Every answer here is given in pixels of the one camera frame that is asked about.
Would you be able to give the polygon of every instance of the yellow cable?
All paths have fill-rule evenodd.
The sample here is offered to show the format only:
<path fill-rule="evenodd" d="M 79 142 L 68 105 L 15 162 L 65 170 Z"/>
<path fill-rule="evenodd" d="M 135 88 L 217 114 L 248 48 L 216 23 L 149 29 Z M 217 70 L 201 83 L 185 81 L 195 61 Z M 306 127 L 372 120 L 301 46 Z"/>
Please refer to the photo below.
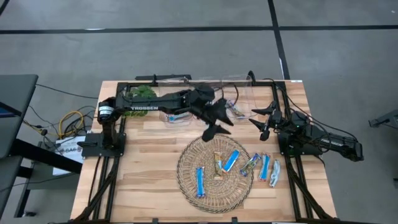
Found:
<path fill-rule="evenodd" d="M 58 125 L 59 138 L 60 138 L 60 139 L 62 139 L 64 135 L 68 135 L 68 134 L 71 134 L 71 133 L 74 132 L 74 130 L 72 130 L 72 131 L 69 131 L 69 132 L 67 132 L 67 133 L 62 133 L 62 123 L 63 123 L 63 121 L 66 119 L 66 117 L 69 116 L 70 114 L 78 114 L 78 115 L 80 115 L 80 123 L 79 123 L 79 125 L 77 126 L 77 128 L 79 128 L 79 127 L 83 124 L 84 117 L 83 117 L 83 114 L 82 114 L 81 112 L 79 112 L 79 111 L 71 111 L 71 112 L 67 113 L 67 114 L 60 120 L 60 123 L 59 123 L 59 125 Z"/>

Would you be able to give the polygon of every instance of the black stand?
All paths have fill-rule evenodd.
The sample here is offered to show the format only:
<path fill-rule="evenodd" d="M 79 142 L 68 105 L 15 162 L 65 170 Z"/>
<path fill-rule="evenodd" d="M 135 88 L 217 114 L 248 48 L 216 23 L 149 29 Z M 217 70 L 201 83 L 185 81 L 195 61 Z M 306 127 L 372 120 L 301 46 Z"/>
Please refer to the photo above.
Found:
<path fill-rule="evenodd" d="M 37 162 L 42 162 L 59 169 L 80 174 L 82 164 L 54 152 L 29 144 L 20 139 L 15 139 L 10 151 L 11 156 L 22 156 Z"/>
<path fill-rule="evenodd" d="M 116 136 L 116 144 L 112 149 L 103 147 L 103 133 L 89 133 L 86 135 L 84 143 L 79 143 L 83 148 L 81 156 L 93 157 L 118 157 L 123 156 L 124 146 L 126 145 L 126 133 L 118 134 Z"/>
<path fill-rule="evenodd" d="M 390 125 L 398 128 L 398 110 L 393 110 L 379 118 L 369 121 L 369 125 L 372 128 L 378 128 L 381 124 L 390 122 Z"/>

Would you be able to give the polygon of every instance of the black line on floor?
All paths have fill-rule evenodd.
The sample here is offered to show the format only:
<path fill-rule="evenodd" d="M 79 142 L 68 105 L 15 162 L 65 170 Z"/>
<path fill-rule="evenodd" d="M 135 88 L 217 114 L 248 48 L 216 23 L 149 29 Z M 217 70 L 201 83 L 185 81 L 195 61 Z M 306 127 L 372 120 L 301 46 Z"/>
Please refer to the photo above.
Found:
<path fill-rule="evenodd" d="M 269 12 L 271 14 L 272 26 L 274 28 L 276 47 L 278 49 L 278 55 L 280 64 L 282 67 L 282 76 L 285 80 L 290 80 L 289 69 L 287 68 L 287 61 L 285 56 L 284 45 L 282 43 L 282 37 L 280 36 L 280 30 L 278 25 L 278 20 L 276 17 L 276 11 L 273 0 L 268 0 Z"/>
<path fill-rule="evenodd" d="M 0 16 L 2 14 L 2 12 L 4 12 L 4 10 L 6 9 L 6 6 L 8 4 L 10 0 L 4 0 L 4 2 L 2 3 L 1 7 L 0 7 Z"/>
<path fill-rule="evenodd" d="M 273 30 L 272 26 L 214 26 L 214 27 L 146 27 L 111 29 L 45 29 L 0 30 L 0 34 L 112 34 L 141 32 L 198 32 L 198 31 L 260 31 Z"/>
<path fill-rule="evenodd" d="M 398 25 L 363 26 L 280 26 L 279 30 L 384 30 L 398 29 Z"/>

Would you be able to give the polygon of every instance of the green plant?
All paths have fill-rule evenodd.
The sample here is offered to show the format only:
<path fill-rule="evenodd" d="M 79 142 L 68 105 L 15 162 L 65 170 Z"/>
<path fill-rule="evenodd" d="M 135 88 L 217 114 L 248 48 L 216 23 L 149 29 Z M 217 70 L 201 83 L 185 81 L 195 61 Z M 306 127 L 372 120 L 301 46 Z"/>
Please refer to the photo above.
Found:
<path fill-rule="evenodd" d="M 147 85 L 141 85 L 137 88 L 133 88 L 128 92 L 127 97 L 134 97 L 134 96 L 140 96 L 144 98 L 152 98 L 156 97 L 156 93 Z M 128 111 L 125 112 L 125 116 L 145 116 L 148 113 L 148 111 Z"/>

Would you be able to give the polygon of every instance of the black cable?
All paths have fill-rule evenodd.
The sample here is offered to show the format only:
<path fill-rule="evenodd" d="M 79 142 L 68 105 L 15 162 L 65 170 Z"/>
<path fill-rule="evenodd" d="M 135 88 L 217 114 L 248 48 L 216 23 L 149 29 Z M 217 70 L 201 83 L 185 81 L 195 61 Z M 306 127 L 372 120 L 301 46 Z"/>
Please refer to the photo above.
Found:
<path fill-rule="evenodd" d="M 44 122 L 50 123 L 50 125 L 48 125 L 48 126 L 42 126 L 41 128 L 49 128 L 50 126 L 53 126 L 53 128 L 55 129 L 55 131 L 57 131 L 57 129 L 56 129 L 54 126 L 57 125 L 57 124 L 59 124 L 60 122 L 51 123 L 50 121 L 46 121 L 46 120 L 42 119 L 42 118 L 39 116 L 39 114 L 36 113 L 35 109 L 33 109 L 32 106 L 29 106 L 29 107 L 33 110 L 33 112 L 36 114 L 36 116 L 37 116 L 38 118 L 40 118 L 40 119 L 41 119 L 42 121 L 44 121 Z M 84 109 L 84 108 L 93 108 L 93 109 L 96 109 L 95 106 L 87 105 L 87 106 L 82 106 L 81 108 L 77 109 L 77 111 L 81 111 L 81 110 Z M 71 118 L 73 115 L 75 115 L 75 114 L 70 114 L 70 115 L 68 115 L 63 121 L 68 120 L 68 119 Z"/>
<path fill-rule="evenodd" d="M 36 116 L 37 116 L 39 119 L 41 119 L 42 121 L 47 122 L 48 124 L 50 124 L 50 125 L 53 127 L 53 129 L 55 130 L 55 132 L 57 133 L 57 135 L 59 136 L 59 133 L 58 133 L 57 129 L 55 128 L 55 125 L 56 125 L 56 124 L 53 124 L 53 123 L 51 123 L 50 121 L 44 120 L 44 119 L 36 112 L 36 110 L 35 110 L 31 105 L 29 105 L 29 108 L 32 109 L 33 113 L 35 113 Z"/>
<path fill-rule="evenodd" d="M 318 122 L 319 124 L 322 124 L 322 125 L 324 125 L 324 126 L 326 126 L 326 127 L 328 127 L 328 128 L 331 128 L 331 129 L 340 131 L 340 132 L 342 132 L 342 133 L 346 133 L 346 134 L 350 135 L 351 137 L 353 137 L 353 138 L 355 139 L 355 141 L 358 142 L 358 140 L 356 139 L 356 137 L 355 137 L 353 134 L 351 134 L 351 133 L 349 133 L 349 132 L 347 132 L 347 131 L 338 129 L 338 128 L 334 128 L 334 127 L 332 127 L 332 126 L 330 126 L 330 125 L 327 125 L 327 124 L 325 124 L 325 123 L 322 123 L 322 122 L 320 122 L 319 120 L 315 119 L 313 116 L 309 115 L 307 112 L 305 112 L 305 111 L 304 111 L 303 109 L 301 109 L 299 106 L 297 106 L 297 105 L 293 102 L 293 100 L 288 96 L 288 94 L 286 93 L 286 91 L 285 91 L 283 88 L 281 88 L 273 79 L 271 79 L 271 78 L 264 78 L 263 80 L 271 80 L 271 81 L 282 91 L 282 93 L 289 99 L 289 101 L 290 101 L 295 107 L 297 107 L 301 112 L 305 113 L 308 117 L 312 118 L 314 121 L 316 121 L 316 122 Z"/>
<path fill-rule="evenodd" d="M 44 146 L 45 146 L 46 149 L 50 149 L 50 148 L 51 148 L 50 146 L 48 146 L 48 145 L 45 143 L 45 137 L 44 137 L 44 136 L 43 136 L 43 144 L 44 144 Z"/>
<path fill-rule="evenodd" d="M 69 177 L 69 176 L 71 176 L 71 175 L 76 175 L 76 174 L 64 175 L 64 176 L 61 176 L 61 177 L 56 177 L 56 178 L 47 179 L 47 180 L 42 180 L 42 181 L 37 181 L 37 182 L 28 182 L 28 183 L 15 184 L 15 185 L 12 185 L 12 186 L 10 186 L 10 187 L 6 187 L 6 188 L 1 189 L 0 192 L 3 192 L 3 191 L 5 191 L 5 190 L 7 190 L 7 189 L 10 189 L 10 188 L 13 188 L 13 187 L 19 186 L 19 185 L 24 185 L 24 184 L 41 184 L 41 183 L 44 183 L 44 182 L 47 182 L 47 181 L 57 180 L 57 179 Z"/>
<path fill-rule="evenodd" d="M 323 163 L 323 166 L 326 167 L 325 161 L 323 161 L 323 159 L 320 156 L 318 156 L 318 155 L 313 155 L 313 156 L 315 156 L 317 159 L 319 159 Z"/>
<path fill-rule="evenodd" d="M 236 105 L 236 103 L 238 102 L 238 99 L 239 99 L 239 90 L 238 90 L 238 88 L 236 87 L 235 84 L 234 84 L 234 87 L 235 87 L 235 90 L 236 90 L 236 98 L 235 98 L 234 105 Z"/>
<path fill-rule="evenodd" d="M 91 188 L 90 188 L 90 194 L 88 195 L 88 205 L 90 205 L 91 202 L 91 195 L 93 194 L 93 187 L 94 187 L 94 183 L 95 183 L 95 177 L 97 176 L 97 171 L 98 171 L 98 165 L 100 164 L 100 160 L 101 157 L 98 157 L 97 163 L 95 165 L 95 169 L 94 169 L 94 176 L 93 176 L 93 181 L 91 183 Z"/>
<path fill-rule="evenodd" d="M 307 120 L 307 117 L 304 117 L 304 118 L 303 118 L 303 117 L 299 116 L 299 114 L 297 114 L 297 116 L 298 116 L 298 118 L 300 118 L 300 119 L 303 120 L 303 121 L 306 121 L 306 120 Z M 313 124 L 317 125 L 318 127 L 320 127 L 320 128 L 323 130 L 324 133 L 326 133 L 325 135 L 328 137 L 328 140 L 329 140 L 329 148 L 331 148 L 331 137 L 330 137 L 329 132 L 327 132 L 326 129 L 325 129 L 322 125 L 320 125 L 319 123 L 316 123 L 316 122 L 311 121 L 311 120 L 310 120 L 310 123 L 313 123 Z M 324 136 L 321 136 L 320 138 L 314 139 L 314 140 L 312 140 L 312 141 L 306 142 L 306 143 L 312 144 L 313 142 L 318 141 L 318 145 L 317 145 L 318 150 L 321 151 L 322 153 L 328 152 L 329 149 L 326 149 L 326 151 L 322 151 L 322 148 L 320 147 L 320 140 L 321 140 L 323 137 L 325 137 L 325 135 L 324 135 Z"/>
<path fill-rule="evenodd" d="M 77 134 L 77 135 L 78 135 L 78 133 L 79 133 L 80 131 L 82 131 L 82 130 L 85 130 L 86 133 L 87 133 L 87 130 L 86 130 L 86 127 L 87 127 L 87 126 L 86 126 L 86 124 L 85 124 L 84 118 L 87 117 L 87 118 L 90 118 L 91 120 L 93 120 L 93 118 L 92 118 L 91 116 L 88 115 L 88 114 L 90 114 L 91 112 L 94 112 L 94 110 L 91 110 L 91 111 L 89 111 L 89 112 L 87 112 L 86 114 L 83 115 L 83 127 L 82 127 L 82 128 L 78 129 L 78 128 L 76 127 L 77 122 L 79 122 L 79 120 L 81 120 L 81 118 L 77 118 L 77 119 L 73 120 L 70 124 L 68 124 L 68 126 L 64 129 L 63 132 L 64 132 L 64 133 L 71 132 L 71 133 L 70 133 L 70 134 L 66 134 L 65 137 L 67 138 L 67 137 L 71 136 L 72 134 Z"/>
<path fill-rule="evenodd" d="M 53 147 L 54 147 L 54 150 L 53 151 L 57 151 L 61 156 L 63 156 L 63 154 L 58 150 L 58 147 L 57 147 L 57 145 L 56 144 L 54 144 L 47 136 L 43 136 L 48 142 L 50 142 L 52 145 L 53 145 Z"/>
<path fill-rule="evenodd" d="M 57 90 L 57 89 L 54 89 L 54 88 L 51 88 L 51 87 L 48 87 L 48 86 L 45 86 L 45 85 L 41 85 L 41 84 L 36 84 L 36 85 L 37 85 L 37 86 L 44 87 L 44 88 L 48 88 L 48 89 L 50 89 L 50 90 L 58 91 L 58 92 L 60 92 L 60 93 L 72 95 L 72 96 L 78 96 L 78 97 L 82 97 L 82 98 L 98 100 L 98 97 L 82 96 L 82 95 L 77 95 L 77 94 L 74 94 L 74 93 L 68 93 L 68 92 L 65 92 L 65 91 L 62 91 L 62 90 Z"/>

